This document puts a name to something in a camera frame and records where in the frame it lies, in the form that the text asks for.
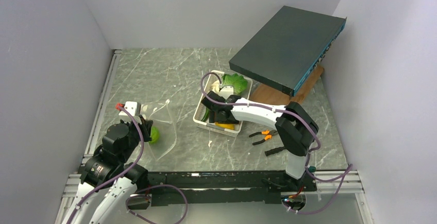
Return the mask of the yellow lemon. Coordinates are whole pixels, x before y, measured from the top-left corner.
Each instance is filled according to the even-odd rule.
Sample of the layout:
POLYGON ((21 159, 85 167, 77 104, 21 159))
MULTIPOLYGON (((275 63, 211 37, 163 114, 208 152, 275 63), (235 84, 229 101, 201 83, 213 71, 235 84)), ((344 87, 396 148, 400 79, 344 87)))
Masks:
POLYGON ((215 122, 215 125, 224 129, 229 129, 229 130, 235 129, 235 124, 224 124, 224 123, 215 122))

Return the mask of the light green round fruit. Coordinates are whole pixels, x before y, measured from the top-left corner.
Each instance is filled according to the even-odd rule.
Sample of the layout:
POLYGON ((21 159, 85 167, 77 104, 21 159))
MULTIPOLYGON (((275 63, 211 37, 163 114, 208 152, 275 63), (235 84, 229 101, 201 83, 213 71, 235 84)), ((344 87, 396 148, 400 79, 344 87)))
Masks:
POLYGON ((158 128, 152 126, 149 136, 150 136, 150 141, 149 141, 150 144, 157 143, 160 139, 160 132, 158 128))

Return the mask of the polka dot zip top bag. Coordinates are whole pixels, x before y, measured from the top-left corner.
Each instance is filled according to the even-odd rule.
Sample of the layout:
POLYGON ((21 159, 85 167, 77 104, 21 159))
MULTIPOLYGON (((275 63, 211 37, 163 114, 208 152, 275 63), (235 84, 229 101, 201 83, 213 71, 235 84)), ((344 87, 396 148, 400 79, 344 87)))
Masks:
POLYGON ((177 144, 176 119, 170 99, 165 101, 141 104, 140 114, 145 119, 152 120, 153 126, 158 128, 160 139, 150 144, 150 151, 156 161, 166 156, 177 144))

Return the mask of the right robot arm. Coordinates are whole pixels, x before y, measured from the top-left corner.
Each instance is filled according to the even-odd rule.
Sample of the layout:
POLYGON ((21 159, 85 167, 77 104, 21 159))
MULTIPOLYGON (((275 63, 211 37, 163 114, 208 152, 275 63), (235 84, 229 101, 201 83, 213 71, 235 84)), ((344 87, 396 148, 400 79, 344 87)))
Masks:
POLYGON ((224 99, 213 91, 204 93, 201 103, 225 121, 252 122, 276 130, 288 152, 284 184, 291 191, 303 185, 310 147, 314 141, 319 143, 319 127, 299 103, 267 105, 238 95, 224 99))

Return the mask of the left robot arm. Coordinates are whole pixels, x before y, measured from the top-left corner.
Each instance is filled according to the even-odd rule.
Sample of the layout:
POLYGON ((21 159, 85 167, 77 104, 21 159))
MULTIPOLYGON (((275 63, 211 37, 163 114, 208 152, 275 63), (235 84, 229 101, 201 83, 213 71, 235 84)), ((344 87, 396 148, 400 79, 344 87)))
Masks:
POLYGON ((139 129, 124 121, 108 128, 102 144, 85 164, 63 223, 107 223, 130 195, 147 189, 147 169, 127 163, 140 138, 151 140, 153 121, 142 117, 140 121, 139 129))

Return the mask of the dark green cucumber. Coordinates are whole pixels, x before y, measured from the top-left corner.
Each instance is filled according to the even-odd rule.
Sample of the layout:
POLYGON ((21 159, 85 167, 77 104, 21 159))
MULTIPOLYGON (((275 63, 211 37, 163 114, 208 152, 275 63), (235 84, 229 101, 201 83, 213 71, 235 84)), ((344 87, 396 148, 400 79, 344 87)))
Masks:
POLYGON ((210 113, 210 110, 207 108, 205 110, 205 113, 204 113, 204 115, 203 115, 203 117, 202 117, 202 119, 200 121, 201 122, 206 122, 209 119, 209 113, 210 113))

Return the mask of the white garlic cluster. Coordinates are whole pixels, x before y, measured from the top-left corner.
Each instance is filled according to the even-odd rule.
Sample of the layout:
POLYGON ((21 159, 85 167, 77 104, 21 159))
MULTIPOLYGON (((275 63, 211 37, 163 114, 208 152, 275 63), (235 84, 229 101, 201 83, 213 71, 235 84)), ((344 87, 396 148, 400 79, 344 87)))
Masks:
POLYGON ((221 90, 220 82, 217 80, 214 83, 212 83, 210 86, 210 90, 218 94, 221 90))

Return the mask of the green white cabbage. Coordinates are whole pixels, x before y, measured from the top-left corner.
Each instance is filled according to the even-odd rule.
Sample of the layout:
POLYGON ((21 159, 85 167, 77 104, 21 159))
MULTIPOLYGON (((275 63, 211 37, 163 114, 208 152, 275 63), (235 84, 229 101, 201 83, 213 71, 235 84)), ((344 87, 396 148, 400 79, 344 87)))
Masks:
POLYGON ((235 95, 240 95, 243 93, 248 86, 248 81, 242 75, 238 75, 237 73, 233 75, 224 74, 222 76, 222 80, 222 86, 233 87, 235 95))

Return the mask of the white perforated plastic basket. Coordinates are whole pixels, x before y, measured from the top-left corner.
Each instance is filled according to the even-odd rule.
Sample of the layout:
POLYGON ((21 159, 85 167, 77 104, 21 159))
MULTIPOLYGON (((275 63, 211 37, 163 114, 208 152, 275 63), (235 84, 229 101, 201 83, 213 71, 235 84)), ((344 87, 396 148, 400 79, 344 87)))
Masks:
MULTIPOLYGON (((231 75, 230 73, 225 73, 225 72, 217 71, 217 70, 212 70, 212 72, 216 73, 220 77, 222 77, 224 74, 231 75)), ((243 98, 248 99, 250 97, 250 94, 251 94, 253 80, 246 77, 246 76, 243 76, 243 78, 245 80, 247 80, 248 83, 247 83, 247 88, 241 93, 241 96, 243 98)), ((213 74, 207 75, 205 77, 205 79, 202 81, 203 90, 208 93, 211 90, 211 86, 213 85, 213 83, 215 83, 218 80, 219 79, 213 74)), ((196 123, 196 125, 199 128, 206 129, 206 130, 209 130, 211 132, 231 136, 231 137, 236 137, 240 133, 240 131, 242 130, 242 126, 243 126, 243 124, 245 124, 245 122, 239 122, 238 124, 235 124, 234 129, 227 129, 227 128, 216 126, 214 123, 209 123, 209 118, 206 118, 205 121, 203 121, 205 113, 206 113, 206 107, 201 103, 203 98, 204 98, 204 95, 201 92, 199 102, 197 104, 197 107, 196 107, 194 115, 193 115, 193 122, 196 123)))

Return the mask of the wooden cutting board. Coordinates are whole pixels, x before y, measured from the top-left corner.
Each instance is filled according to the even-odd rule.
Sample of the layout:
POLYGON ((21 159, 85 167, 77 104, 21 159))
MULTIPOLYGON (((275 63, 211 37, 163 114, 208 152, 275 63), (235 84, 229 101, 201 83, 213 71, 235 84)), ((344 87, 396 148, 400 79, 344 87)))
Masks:
POLYGON ((323 72, 324 68, 317 66, 293 97, 265 84, 260 84, 251 94, 249 100, 268 105, 287 105, 291 101, 302 104, 323 72))

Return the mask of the black hammer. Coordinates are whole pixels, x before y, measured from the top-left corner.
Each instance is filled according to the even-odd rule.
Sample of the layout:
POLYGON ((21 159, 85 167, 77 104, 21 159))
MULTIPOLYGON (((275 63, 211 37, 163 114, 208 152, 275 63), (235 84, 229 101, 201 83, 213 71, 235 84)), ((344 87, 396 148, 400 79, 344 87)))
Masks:
POLYGON ((276 148, 273 148, 273 149, 265 151, 264 154, 265 154, 266 157, 268 157, 268 156, 277 154, 277 153, 279 153, 279 152, 281 152, 283 150, 285 150, 285 147, 283 147, 283 146, 282 147, 276 147, 276 148))

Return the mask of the aluminium frame profile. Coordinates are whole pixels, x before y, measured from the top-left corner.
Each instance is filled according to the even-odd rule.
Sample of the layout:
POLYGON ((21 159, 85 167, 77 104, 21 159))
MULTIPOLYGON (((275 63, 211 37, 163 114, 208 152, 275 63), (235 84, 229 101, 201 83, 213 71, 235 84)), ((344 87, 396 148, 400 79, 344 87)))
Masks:
MULTIPOLYGON (((83 169, 86 161, 90 157, 92 157, 96 144, 98 142, 98 135, 104 120, 104 114, 107 107, 107 102, 109 100, 110 91, 113 86, 113 81, 121 58, 121 54, 122 54, 121 49, 115 49, 113 51, 107 77, 97 105, 97 111, 95 114, 91 132, 86 144, 84 155, 82 156, 82 159, 80 161, 80 166, 78 168, 79 170, 83 169)), ((67 183, 65 185, 61 197, 61 204, 58 210, 55 223, 62 223, 66 214, 68 213, 69 208, 72 205, 72 202, 75 198, 75 194, 77 192, 77 185, 79 184, 79 176, 80 176, 79 171, 76 171, 68 176, 67 183)))

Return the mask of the dark network switch box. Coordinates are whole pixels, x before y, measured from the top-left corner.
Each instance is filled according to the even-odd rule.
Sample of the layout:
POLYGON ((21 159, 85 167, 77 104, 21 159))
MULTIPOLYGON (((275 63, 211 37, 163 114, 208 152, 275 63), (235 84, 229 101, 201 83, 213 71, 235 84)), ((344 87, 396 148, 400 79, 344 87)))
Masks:
POLYGON ((324 59, 346 21, 283 6, 229 60, 229 67, 293 97, 324 59))

